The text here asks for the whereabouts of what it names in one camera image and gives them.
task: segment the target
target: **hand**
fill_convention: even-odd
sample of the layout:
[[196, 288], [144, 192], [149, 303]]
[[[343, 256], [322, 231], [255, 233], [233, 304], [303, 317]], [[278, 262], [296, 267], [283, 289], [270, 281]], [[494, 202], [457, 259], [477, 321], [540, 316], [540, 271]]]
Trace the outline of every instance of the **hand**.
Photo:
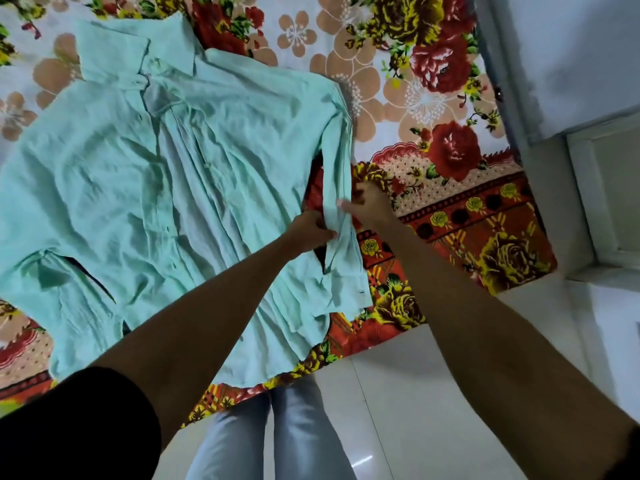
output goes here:
[[355, 216], [364, 227], [382, 235], [399, 224], [389, 197], [371, 182], [359, 182], [360, 191], [353, 201], [338, 200], [338, 207]]
[[317, 210], [302, 212], [282, 235], [295, 256], [324, 246], [336, 237], [338, 233], [325, 227], [322, 214]]

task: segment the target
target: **shirt collar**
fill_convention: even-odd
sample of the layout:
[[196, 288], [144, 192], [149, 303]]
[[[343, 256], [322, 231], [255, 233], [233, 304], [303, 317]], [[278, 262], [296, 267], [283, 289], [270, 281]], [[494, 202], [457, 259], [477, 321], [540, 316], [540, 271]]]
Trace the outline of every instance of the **shirt collar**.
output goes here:
[[107, 83], [123, 73], [137, 74], [145, 56], [193, 76], [199, 42], [178, 12], [164, 20], [80, 20], [76, 46], [84, 78]]

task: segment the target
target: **blue jeans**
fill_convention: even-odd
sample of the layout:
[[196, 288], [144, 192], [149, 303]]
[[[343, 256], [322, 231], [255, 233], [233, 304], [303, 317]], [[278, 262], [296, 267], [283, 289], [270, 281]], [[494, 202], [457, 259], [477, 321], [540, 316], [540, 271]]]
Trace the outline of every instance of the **blue jeans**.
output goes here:
[[356, 480], [310, 376], [215, 414], [186, 480], [262, 480], [270, 406], [276, 480]]

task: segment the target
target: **mint green shirt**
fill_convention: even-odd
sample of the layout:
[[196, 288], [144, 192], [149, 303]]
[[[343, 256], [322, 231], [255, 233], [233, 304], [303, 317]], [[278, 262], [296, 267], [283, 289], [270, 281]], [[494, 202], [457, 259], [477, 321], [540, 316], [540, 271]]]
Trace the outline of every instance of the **mint green shirt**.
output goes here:
[[352, 135], [336, 83], [203, 51], [179, 13], [80, 22], [76, 39], [84, 80], [0, 171], [0, 296], [52, 334], [53, 376], [281, 235], [320, 150], [324, 217], [339, 233], [324, 272], [313, 253], [286, 265], [214, 381], [249, 387], [290, 371], [330, 312], [370, 306], [355, 231], [335, 206], [351, 194]]

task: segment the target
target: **person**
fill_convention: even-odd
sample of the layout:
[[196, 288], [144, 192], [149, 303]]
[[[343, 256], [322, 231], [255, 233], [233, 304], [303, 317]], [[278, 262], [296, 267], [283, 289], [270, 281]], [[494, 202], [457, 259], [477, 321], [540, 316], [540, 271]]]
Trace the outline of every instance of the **person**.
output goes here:
[[[378, 233], [400, 259], [460, 390], [524, 473], [532, 479], [640, 477], [637, 423], [529, 322], [396, 219], [375, 185], [364, 182], [357, 188], [354, 201], [338, 205]], [[41, 471], [151, 478], [160, 453], [276, 275], [289, 260], [334, 237], [323, 228], [320, 214], [303, 212], [274, 242], [190, 291], [88, 368], [1, 419], [4, 475], [20, 470], [31, 476]], [[446, 308], [429, 306], [443, 301]], [[310, 378], [216, 415], [189, 478], [260, 477], [260, 428], [264, 440], [270, 402], [278, 478], [354, 478]], [[34, 454], [30, 445], [36, 438], [43, 447]]]

